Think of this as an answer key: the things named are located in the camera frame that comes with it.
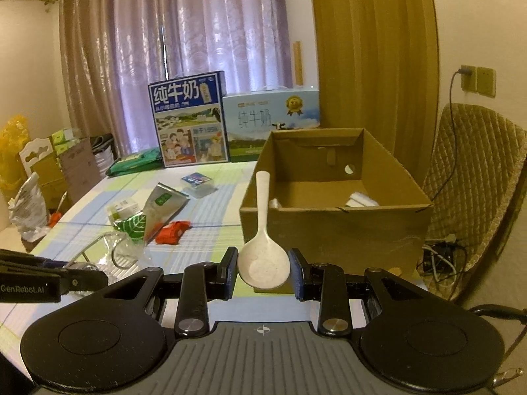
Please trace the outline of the wall power socket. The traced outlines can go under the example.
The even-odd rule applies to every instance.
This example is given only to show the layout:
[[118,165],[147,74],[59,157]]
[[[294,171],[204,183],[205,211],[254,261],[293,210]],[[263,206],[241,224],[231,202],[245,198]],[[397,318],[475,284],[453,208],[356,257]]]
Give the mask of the wall power socket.
[[497,72],[494,69],[462,65],[459,72],[463,91],[489,98],[496,97]]

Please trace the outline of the green wet wipes pack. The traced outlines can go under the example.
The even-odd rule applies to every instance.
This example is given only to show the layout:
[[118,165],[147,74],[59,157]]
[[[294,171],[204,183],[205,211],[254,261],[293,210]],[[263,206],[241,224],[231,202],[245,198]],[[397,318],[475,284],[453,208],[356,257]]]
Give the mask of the green wet wipes pack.
[[163,167],[163,158],[159,147],[135,152],[113,162],[105,174],[109,177],[135,174]]

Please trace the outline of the checked tablecloth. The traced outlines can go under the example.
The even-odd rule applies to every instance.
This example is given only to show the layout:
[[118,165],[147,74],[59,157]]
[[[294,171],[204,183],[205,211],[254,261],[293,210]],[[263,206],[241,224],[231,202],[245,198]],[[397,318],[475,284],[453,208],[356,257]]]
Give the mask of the checked tablecloth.
[[[220,259],[230,247],[244,244],[238,209],[242,202],[254,162],[208,164],[197,167],[197,172],[208,176],[212,192],[202,198],[188,195],[188,201],[162,224],[150,237],[139,236],[139,225],[132,221],[133,230],[125,234],[113,225],[110,208],[113,205],[136,203],[138,210],[145,207],[148,197],[158,184],[170,186],[184,193],[181,178],[196,172],[196,168],[153,170],[105,178],[83,196],[56,222],[41,242],[30,252],[34,256],[59,261],[92,263],[104,270],[109,283],[117,282],[146,267],[163,268],[166,274],[182,272],[200,261]],[[70,293],[58,303],[11,304],[1,303],[1,354],[29,376],[20,356],[20,340],[24,331],[39,317],[79,300],[83,294]],[[235,300],[234,306],[213,306],[215,316],[242,317],[242,312],[264,311],[264,306],[282,317],[314,317],[315,306],[272,306],[276,303],[292,304],[293,300],[259,301],[263,306],[242,306],[248,301]]]

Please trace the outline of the white plastic spoon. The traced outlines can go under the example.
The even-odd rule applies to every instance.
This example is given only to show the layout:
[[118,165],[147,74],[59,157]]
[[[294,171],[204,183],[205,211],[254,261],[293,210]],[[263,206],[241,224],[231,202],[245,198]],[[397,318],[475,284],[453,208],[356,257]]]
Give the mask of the white plastic spoon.
[[285,250],[267,232],[271,175],[256,173],[257,231],[244,244],[237,258],[237,270],[249,286],[269,291],[284,285],[290,276],[290,260]]

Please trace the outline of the brown wooden door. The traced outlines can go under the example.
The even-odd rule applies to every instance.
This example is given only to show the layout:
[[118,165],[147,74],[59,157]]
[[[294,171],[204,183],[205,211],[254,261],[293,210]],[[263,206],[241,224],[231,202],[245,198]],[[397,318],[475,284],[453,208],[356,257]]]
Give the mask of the brown wooden door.
[[434,0],[313,0],[321,126],[367,129],[425,179],[439,103]]

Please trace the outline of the white green medicine box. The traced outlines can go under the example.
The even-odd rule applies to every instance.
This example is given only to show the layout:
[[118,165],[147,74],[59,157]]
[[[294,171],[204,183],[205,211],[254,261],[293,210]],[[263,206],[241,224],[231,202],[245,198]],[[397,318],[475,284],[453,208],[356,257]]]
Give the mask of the white green medicine box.
[[110,223],[113,224],[135,215],[139,212],[139,206],[132,198],[122,198],[108,204],[105,210]]

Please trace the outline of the cardboard boxes beside table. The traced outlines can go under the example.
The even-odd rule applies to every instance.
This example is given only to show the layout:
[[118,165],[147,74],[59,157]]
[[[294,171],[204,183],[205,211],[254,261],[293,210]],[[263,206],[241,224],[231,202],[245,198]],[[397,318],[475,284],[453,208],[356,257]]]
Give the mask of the cardboard boxes beside table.
[[67,128],[30,141],[19,152],[27,175],[37,173],[49,210],[69,207],[106,176],[116,157],[111,133],[81,137]]

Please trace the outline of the clear box with blue label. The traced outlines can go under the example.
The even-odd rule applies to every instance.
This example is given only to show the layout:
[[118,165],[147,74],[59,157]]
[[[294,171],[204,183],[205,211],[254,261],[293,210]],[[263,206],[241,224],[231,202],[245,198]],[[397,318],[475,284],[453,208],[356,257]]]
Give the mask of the clear box with blue label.
[[184,193],[196,199],[204,198],[216,190],[214,181],[199,172],[183,176],[181,182]]

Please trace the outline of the silver green foil pouch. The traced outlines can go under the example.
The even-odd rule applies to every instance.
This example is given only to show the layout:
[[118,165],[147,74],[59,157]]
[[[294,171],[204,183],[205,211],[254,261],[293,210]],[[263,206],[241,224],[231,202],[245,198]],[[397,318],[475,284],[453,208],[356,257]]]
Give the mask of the silver green foil pouch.
[[146,245],[180,212],[189,196],[175,188],[158,183],[148,196],[145,206],[135,215],[113,223],[113,227],[129,235],[136,244]]

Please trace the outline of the red snack packet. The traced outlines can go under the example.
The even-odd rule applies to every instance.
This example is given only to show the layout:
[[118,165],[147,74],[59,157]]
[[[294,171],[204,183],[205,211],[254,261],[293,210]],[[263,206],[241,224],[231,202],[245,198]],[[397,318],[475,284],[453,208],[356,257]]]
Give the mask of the red snack packet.
[[191,229],[191,222],[188,220],[173,221],[164,226],[155,237],[157,244],[176,245],[182,235]]

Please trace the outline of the clear plastic bag with wire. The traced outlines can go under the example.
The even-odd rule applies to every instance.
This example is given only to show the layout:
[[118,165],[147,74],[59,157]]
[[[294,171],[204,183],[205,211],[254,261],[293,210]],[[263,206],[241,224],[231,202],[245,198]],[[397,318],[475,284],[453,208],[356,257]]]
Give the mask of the clear plastic bag with wire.
[[66,268],[102,271],[109,283],[116,283],[153,265],[142,241],[124,232],[106,232],[82,249]]

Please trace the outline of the dark blue milk carton box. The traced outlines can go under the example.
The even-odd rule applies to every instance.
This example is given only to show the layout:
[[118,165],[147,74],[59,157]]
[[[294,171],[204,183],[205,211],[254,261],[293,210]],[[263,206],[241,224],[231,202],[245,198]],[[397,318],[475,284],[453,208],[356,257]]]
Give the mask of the dark blue milk carton box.
[[158,81],[148,86],[153,122],[166,168],[230,159],[222,70]]

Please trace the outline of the crumpled silver bag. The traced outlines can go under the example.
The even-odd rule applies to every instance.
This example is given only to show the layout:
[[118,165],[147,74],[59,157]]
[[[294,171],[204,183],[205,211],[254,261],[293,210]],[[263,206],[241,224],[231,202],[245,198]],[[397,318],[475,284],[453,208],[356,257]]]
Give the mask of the crumpled silver bag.
[[9,219],[21,239],[35,243],[50,230],[49,213],[39,186],[39,175],[33,172],[14,198],[8,201]]

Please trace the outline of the yellow plastic bag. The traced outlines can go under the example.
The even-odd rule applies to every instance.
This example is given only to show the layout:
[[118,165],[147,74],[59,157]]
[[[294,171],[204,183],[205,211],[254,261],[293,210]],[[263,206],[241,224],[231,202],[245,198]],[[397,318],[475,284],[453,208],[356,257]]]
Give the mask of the yellow plastic bag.
[[11,117],[1,129],[0,187],[5,201],[17,194],[28,177],[19,153],[29,141],[28,121],[22,115]]

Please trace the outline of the white paper leaflet strip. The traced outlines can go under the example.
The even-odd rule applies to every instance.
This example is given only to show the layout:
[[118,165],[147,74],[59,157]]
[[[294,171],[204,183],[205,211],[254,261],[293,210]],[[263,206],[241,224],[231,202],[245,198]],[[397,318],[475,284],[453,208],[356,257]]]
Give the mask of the white paper leaflet strip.
[[346,207],[349,208],[369,208],[378,207],[377,201],[374,201],[369,196],[364,195],[360,192],[354,192],[349,196],[346,202]]

